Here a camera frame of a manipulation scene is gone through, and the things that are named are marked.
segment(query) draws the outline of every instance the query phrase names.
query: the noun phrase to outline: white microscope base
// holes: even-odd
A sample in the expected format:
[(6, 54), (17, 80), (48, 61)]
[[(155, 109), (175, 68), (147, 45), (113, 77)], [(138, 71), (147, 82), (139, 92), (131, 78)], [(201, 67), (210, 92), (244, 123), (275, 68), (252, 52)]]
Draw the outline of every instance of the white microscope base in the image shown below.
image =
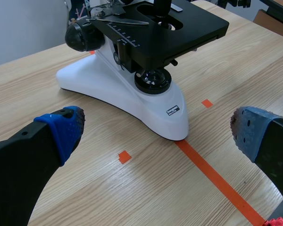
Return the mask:
[(166, 139), (183, 140), (188, 135), (186, 102), (174, 82), (162, 94), (143, 93), (134, 84), (134, 74), (118, 70), (100, 53), (59, 70), (57, 80), (62, 89), (97, 98), (128, 112)]

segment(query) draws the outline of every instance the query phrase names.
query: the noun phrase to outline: brand label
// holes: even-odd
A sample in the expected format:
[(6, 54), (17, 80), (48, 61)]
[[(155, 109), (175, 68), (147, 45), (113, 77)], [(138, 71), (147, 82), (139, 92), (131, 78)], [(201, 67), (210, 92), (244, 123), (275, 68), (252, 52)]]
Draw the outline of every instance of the brand label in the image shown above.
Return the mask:
[(176, 105), (176, 106), (172, 107), (171, 109), (167, 110), (166, 113), (167, 113), (168, 115), (172, 115), (172, 114), (178, 112), (179, 110), (180, 110), (179, 107)]

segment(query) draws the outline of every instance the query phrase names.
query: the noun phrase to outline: black microscope stage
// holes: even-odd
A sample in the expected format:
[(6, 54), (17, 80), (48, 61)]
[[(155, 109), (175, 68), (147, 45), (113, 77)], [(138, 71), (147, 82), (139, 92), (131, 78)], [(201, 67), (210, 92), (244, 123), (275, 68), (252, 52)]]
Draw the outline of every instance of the black microscope stage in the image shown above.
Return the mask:
[(183, 9), (171, 9), (167, 18), (176, 30), (158, 24), (151, 3), (124, 6), (120, 18), (149, 22), (149, 25), (126, 25), (94, 21), (93, 24), (142, 68), (163, 67), (171, 60), (225, 36), (229, 23), (186, 0), (173, 0)]

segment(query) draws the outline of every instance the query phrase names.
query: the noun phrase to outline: wood grain surface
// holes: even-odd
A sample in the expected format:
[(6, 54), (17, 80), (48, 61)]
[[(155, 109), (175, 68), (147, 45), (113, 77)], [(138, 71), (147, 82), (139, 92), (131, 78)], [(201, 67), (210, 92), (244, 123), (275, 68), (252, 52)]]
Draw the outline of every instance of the wood grain surface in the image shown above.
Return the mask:
[[(186, 98), (186, 140), (267, 218), (282, 196), (235, 146), (230, 117), (243, 105), (283, 115), (283, 37), (211, 3), (194, 4), (230, 27), (167, 67)], [(174, 142), (113, 106), (59, 89), (55, 73), (88, 55), (62, 45), (0, 66), (0, 141), (67, 105), (86, 114), (80, 145), (46, 185), (29, 226), (250, 225)], [(124, 150), (132, 159), (122, 165)]]

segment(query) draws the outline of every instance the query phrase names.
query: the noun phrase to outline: orange tape line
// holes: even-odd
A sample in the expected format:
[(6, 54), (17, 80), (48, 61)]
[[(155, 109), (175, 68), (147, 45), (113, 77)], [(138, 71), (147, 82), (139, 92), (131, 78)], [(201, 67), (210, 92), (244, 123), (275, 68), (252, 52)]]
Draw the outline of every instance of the orange tape line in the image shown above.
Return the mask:
[(265, 220), (189, 145), (187, 141), (181, 140), (175, 141), (175, 143), (252, 225), (263, 226)]
[(121, 162), (121, 164), (125, 164), (132, 158), (127, 151), (123, 151), (122, 153), (118, 154), (118, 157), (118, 160)]
[(212, 102), (210, 102), (208, 99), (205, 99), (204, 101), (201, 102), (205, 107), (210, 108), (213, 106)]

